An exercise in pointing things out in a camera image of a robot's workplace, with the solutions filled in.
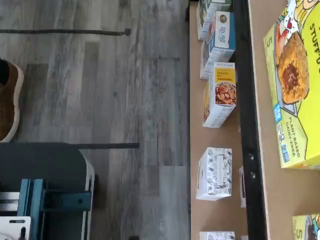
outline shoe sole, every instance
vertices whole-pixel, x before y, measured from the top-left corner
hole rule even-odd
[[[8,135],[2,141],[0,141],[0,143],[8,143],[14,138],[20,122],[19,96],[20,96],[21,88],[24,83],[25,77],[21,68],[15,64],[13,65],[16,67],[18,71],[18,79],[16,80],[16,85],[15,85],[14,94],[13,94],[14,119]]]

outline blue metal bracket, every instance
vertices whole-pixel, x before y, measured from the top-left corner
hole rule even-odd
[[[17,216],[32,219],[30,240],[42,240],[47,212],[88,212],[92,192],[62,192],[48,189],[43,179],[23,179],[21,182]]]
[[[46,190],[44,194],[44,212],[69,212],[69,211],[90,211],[91,191],[79,193],[66,193],[54,190]]]

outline yellow box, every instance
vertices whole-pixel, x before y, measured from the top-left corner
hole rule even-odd
[[[320,239],[320,214],[301,215],[293,217],[294,240]]]
[[[319,3],[291,0],[264,38],[282,168],[320,169]]]

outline brown shoe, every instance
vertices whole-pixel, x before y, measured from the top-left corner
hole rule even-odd
[[[7,62],[9,78],[5,85],[0,84],[0,143],[10,142],[20,120],[19,95],[24,82],[22,70]]]

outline cardboard box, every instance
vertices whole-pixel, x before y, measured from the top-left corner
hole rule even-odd
[[[240,208],[246,208],[246,189],[245,189],[245,175],[244,175],[244,167],[240,167],[239,169],[240,176]]]
[[[320,214],[301,215],[293,217],[294,240],[320,239]]]
[[[201,231],[200,240],[234,240],[234,231]]]
[[[210,23],[216,11],[227,11],[231,0],[199,0],[196,8],[196,25],[198,39],[203,40],[208,35]]]
[[[320,169],[318,3],[292,0],[264,38],[282,168]]]
[[[235,18],[232,12],[216,11],[207,39],[201,46],[200,78],[209,79],[215,62],[227,63],[236,49]]]
[[[203,124],[219,128],[237,105],[236,71],[231,62],[215,62],[204,89]]]
[[[232,149],[208,147],[198,164],[196,199],[216,201],[231,196]]]

